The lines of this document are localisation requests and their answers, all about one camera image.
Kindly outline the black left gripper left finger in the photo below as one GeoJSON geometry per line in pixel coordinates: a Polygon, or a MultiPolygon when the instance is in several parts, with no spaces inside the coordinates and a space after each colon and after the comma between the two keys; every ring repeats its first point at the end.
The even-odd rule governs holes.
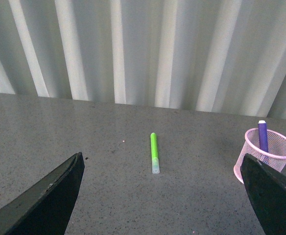
{"type": "Polygon", "coordinates": [[[0,209],[0,235],[63,235],[84,173],[76,153],[0,209]]]}

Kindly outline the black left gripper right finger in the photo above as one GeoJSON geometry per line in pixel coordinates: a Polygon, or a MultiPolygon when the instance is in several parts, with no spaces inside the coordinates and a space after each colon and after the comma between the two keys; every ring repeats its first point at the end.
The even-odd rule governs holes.
{"type": "Polygon", "coordinates": [[[286,235],[286,176],[250,154],[245,154],[240,171],[264,233],[286,235]]]}

